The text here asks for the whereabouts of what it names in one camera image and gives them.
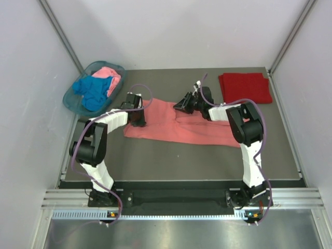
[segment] white wall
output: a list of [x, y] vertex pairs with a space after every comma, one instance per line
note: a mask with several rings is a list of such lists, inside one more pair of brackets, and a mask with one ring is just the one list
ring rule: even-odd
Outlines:
[[307, 0], [48, 0], [84, 66], [270, 67]]
[[303, 169], [332, 220], [332, 1], [317, 1], [274, 78]]
[[0, 9], [0, 248], [28, 248], [60, 170], [73, 118], [62, 96], [78, 72], [37, 1]]

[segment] gray table surface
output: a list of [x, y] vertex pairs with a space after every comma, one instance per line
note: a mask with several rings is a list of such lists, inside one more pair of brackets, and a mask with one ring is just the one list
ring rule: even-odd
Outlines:
[[86, 222], [52, 220], [44, 249], [323, 249], [310, 210], [270, 210], [258, 227], [242, 220], [120, 220], [108, 229], [88, 224], [66, 238]]
[[[192, 85], [204, 75], [205, 86], [211, 88], [215, 103], [222, 102], [218, 75], [223, 73], [263, 73], [258, 68], [199, 68], [171, 70], [128, 71], [124, 86], [111, 105], [119, 106], [134, 84], [151, 88], [155, 98], [178, 102]], [[270, 179], [299, 179], [294, 157], [289, 146], [282, 119], [275, 102], [261, 104], [268, 130], [267, 142], [262, 152], [262, 168]], [[135, 89], [149, 99], [144, 88]], [[108, 135], [105, 163], [115, 181], [181, 181], [181, 180], [238, 180], [243, 176], [241, 150], [228, 146], [192, 145], [147, 139], [132, 139], [123, 136], [123, 128]], [[76, 164], [76, 169], [84, 172]], [[88, 181], [87, 177], [73, 172], [70, 167], [66, 181]]]

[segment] blue plastic basket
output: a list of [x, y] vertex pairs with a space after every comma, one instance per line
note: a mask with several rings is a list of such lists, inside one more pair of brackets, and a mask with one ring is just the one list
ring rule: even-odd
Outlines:
[[66, 94], [63, 96], [62, 102], [63, 104], [72, 112], [86, 116], [86, 117], [97, 117], [101, 114], [105, 113], [107, 111], [107, 108], [112, 103], [116, 95], [119, 93], [123, 86], [123, 81], [125, 80], [125, 77], [127, 75], [126, 70], [122, 66], [114, 65], [111, 63], [108, 63], [106, 61], [96, 61], [91, 63], [84, 72], [75, 80], [78, 81], [79, 79], [85, 78], [88, 75], [94, 74], [96, 71], [101, 69], [103, 66], [110, 67], [114, 69], [119, 75], [121, 75], [121, 80], [119, 84], [116, 86], [114, 91], [111, 93], [111, 95], [107, 98], [104, 105], [97, 111], [90, 111], [87, 110], [84, 106], [82, 106], [82, 96], [74, 94], [74, 90], [72, 89], [72, 86], [67, 90]]

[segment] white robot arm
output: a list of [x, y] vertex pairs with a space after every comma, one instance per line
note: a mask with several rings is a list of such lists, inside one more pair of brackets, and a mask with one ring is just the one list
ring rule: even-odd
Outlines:
[[188, 92], [173, 107], [188, 114], [198, 110], [203, 118], [210, 121], [229, 121], [233, 136], [240, 144], [242, 151], [244, 199], [249, 201], [262, 195], [266, 192], [266, 181], [259, 170], [260, 155], [256, 157], [258, 164], [254, 157], [261, 148], [264, 131], [256, 108], [250, 102], [211, 107], [214, 101], [209, 87], [201, 87], [201, 81], [197, 81], [193, 88], [193, 92]]
[[[240, 122], [239, 127], [245, 125], [245, 122], [243, 121], [243, 117], [241, 116], [241, 105], [229, 105], [229, 106], [220, 106], [220, 107], [213, 107], [209, 109], [209, 114], [211, 121], [229, 121], [228, 120], [228, 115], [229, 113], [233, 111], [235, 114], [238, 113], [238, 121]], [[239, 127], [233, 122], [233, 127], [232, 131], [234, 134], [234, 137], [236, 138], [238, 135], [237, 133], [242, 136], [241, 132], [239, 131]], [[254, 160], [254, 156], [258, 153], [258, 151], [261, 148], [261, 140], [262, 136], [259, 136], [260, 134], [262, 135], [262, 128], [261, 132], [258, 131], [258, 137], [257, 141], [255, 142], [250, 142], [244, 144], [243, 141], [238, 141], [240, 143], [241, 147], [241, 152], [242, 152], [242, 159], [243, 159], [243, 167], [244, 167], [244, 172], [243, 172], [243, 182], [249, 187], [258, 187], [262, 185], [265, 181], [264, 177], [262, 176], [261, 172], [259, 171], [257, 167], [257, 163]], [[258, 161], [258, 166], [261, 167], [261, 158], [260, 154], [256, 157], [256, 160]], [[255, 193], [252, 198], [259, 196], [260, 194], [264, 193], [265, 190], [259, 191]]]
[[85, 134], [76, 156], [76, 161], [87, 171], [88, 175], [92, 177], [91, 181], [94, 190], [101, 193], [108, 193], [108, 191], [101, 188], [96, 182], [106, 189], [111, 189], [114, 184], [114, 180], [109, 175], [104, 161], [107, 134], [128, 124], [128, 122], [131, 122], [134, 126], [143, 127], [146, 124], [143, 110], [136, 112], [125, 111], [126, 109], [137, 109], [141, 107], [141, 95], [129, 92], [126, 101], [122, 103], [120, 109], [112, 109], [103, 118], [81, 118], [78, 120], [69, 151], [71, 156], [74, 153], [77, 141], [84, 127], [89, 122], [97, 119]]

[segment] pink towel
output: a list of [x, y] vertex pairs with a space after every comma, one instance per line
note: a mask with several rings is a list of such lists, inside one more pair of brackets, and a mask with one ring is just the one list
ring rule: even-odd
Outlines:
[[102, 67], [92, 76], [95, 78], [108, 78], [109, 76], [113, 77], [112, 81], [110, 82], [109, 89], [107, 91], [107, 97], [110, 96], [110, 94], [113, 92], [113, 90], [116, 88], [116, 86], [119, 84], [121, 80], [121, 75], [117, 74], [117, 72], [114, 69], [109, 68], [107, 66]]
[[240, 147], [227, 121], [207, 121], [200, 112], [185, 114], [174, 110], [175, 103], [153, 99], [144, 110], [145, 127], [127, 125], [124, 136], [168, 142]]

